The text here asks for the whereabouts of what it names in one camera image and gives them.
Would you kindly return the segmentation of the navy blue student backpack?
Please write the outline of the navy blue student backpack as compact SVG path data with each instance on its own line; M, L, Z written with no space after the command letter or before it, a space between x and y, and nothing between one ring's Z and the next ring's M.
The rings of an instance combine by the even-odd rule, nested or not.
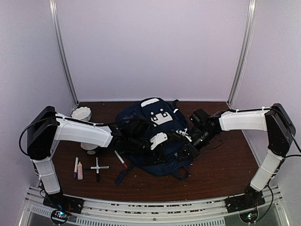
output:
M140 168L145 172L157 177L172 175L174 178L183 181L190 176L189 166L194 159L178 161L176 152L181 146L180 135L176 133L178 129L188 129L188 122L184 114L177 106L177 100L167 102L159 97L150 97L139 101L117 114L116 123L129 119L145 119L151 123L151 129L145 137L152 138L160 132L167 134L167 141L158 145L163 149L165 162L155 165L146 165L140 158L128 154L120 154L130 160L128 169L122 170L115 179L115 184L119 185L125 175L134 168Z

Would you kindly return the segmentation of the blue white marker horizontal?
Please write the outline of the blue white marker horizontal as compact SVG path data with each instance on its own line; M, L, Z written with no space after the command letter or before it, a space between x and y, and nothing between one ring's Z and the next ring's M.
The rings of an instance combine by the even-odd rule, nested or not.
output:
M94 167L84 167L84 170L105 170L110 169L110 166L94 166Z

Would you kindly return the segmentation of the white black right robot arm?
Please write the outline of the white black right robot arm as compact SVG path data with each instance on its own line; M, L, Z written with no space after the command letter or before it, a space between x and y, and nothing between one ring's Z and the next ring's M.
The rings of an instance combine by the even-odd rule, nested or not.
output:
M296 144L296 128L286 110L280 103L270 107L239 110L229 109L207 114L203 109L196 110L190 121L196 127L196 134L189 138L187 144L177 155L179 160L196 158L200 150L222 132L242 131L245 137L260 134L260 144L266 144L263 159L243 194L231 195L225 203L228 212L256 208L265 203L263 190L279 172L281 165L288 157L292 144Z

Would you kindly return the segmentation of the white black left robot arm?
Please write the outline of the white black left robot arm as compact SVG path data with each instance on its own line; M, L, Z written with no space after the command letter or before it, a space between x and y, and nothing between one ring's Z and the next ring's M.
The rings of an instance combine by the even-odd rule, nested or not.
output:
M150 139L142 136L156 123L134 117L120 122L92 123L67 117L53 106L46 106L21 132L20 151L32 161L42 182L44 205L54 209L81 213L84 201L64 195L52 161L55 141L88 143L101 148L115 145L118 141L151 145Z

